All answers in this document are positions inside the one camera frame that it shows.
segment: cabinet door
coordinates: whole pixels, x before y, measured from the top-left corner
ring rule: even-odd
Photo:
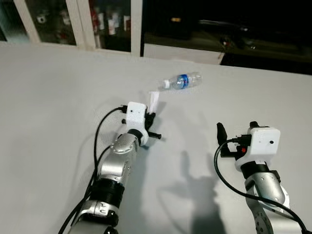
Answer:
[[[11,43],[29,42],[13,0],[0,0],[0,40]]]
[[[83,33],[75,0],[15,0],[35,43],[83,47]]]
[[[131,0],[78,0],[89,49],[131,52]]]

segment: black connector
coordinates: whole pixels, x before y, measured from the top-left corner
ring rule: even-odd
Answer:
[[[242,135],[238,138],[235,138],[234,140],[235,140],[234,142],[237,142],[241,146],[250,146],[252,142],[252,135],[251,134]]]
[[[123,105],[123,106],[120,108],[121,112],[123,112],[124,114],[127,113],[127,109],[128,109],[128,106],[126,106],[126,105]]]

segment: white table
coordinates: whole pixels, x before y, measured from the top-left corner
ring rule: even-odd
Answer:
[[[1,43],[0,232],[55,234],[91,176],[100,119],[129,101],[148,103],[159,80],[193,71],[203,75],[201,86],[161,94],[154,128],[163,140],[141,149],[119,232],[255,233],[245,199],[215,177],[212,164],[216,123],[234,137],[253,120],[281,131],[271,169],[312,229],[311,76]],[[123,117],[107,120],[99,148],[122,132]],[[234,160],[220,164],[244,191]]]

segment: blue bottle label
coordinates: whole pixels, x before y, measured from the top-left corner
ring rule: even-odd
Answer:
[[[180,77],[183,78],[183,87],[182,89],[185,89],[189,85],[189,79],[187,78],[187,74],[182,74]]]

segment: bottle on shelf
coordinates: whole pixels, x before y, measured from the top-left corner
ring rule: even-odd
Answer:
[[[191,88],[201,84],[202,80],[202,76],[198,72],[186,73],[174,76],[171,79],[165,79],[160,89],[163,90]]]

